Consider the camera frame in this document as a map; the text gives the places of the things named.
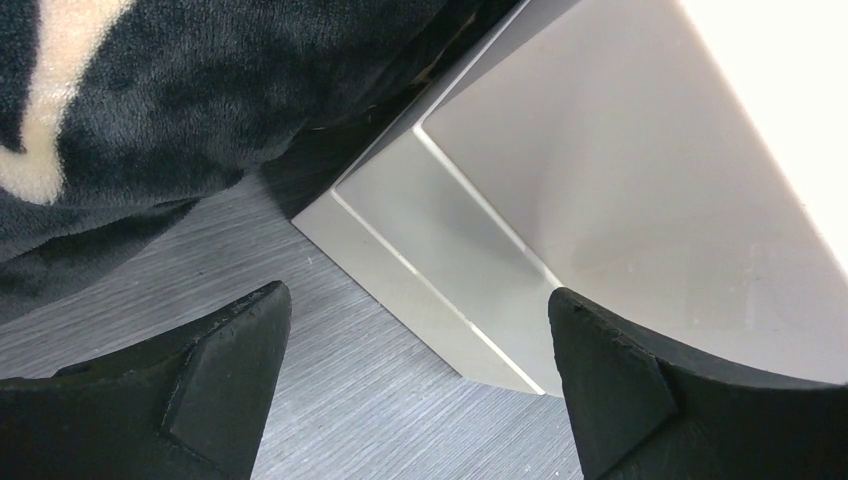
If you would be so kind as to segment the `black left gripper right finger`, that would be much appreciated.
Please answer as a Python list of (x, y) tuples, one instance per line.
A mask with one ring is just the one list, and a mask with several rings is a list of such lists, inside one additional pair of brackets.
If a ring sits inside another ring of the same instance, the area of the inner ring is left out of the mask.
[(567, 289), (548, 316), (588, 479), (843, 479), (847, 389), (731, 362)]

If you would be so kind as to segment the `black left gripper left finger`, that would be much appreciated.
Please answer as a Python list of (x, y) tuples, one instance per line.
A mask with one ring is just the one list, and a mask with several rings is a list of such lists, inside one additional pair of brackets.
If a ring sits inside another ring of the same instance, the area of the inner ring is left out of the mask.
[(1, 383), (5, 479), (247, 479), (290, 333), (271, 282), (49, 378)]

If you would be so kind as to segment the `white pink drawer organizer box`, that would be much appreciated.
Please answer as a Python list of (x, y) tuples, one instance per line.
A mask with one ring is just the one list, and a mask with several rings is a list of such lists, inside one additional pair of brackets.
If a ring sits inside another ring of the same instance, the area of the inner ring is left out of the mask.
[(295, 226), (463, 377), (561, 394), (565, 286), (847, 380), (847, 5), (524, 1)]

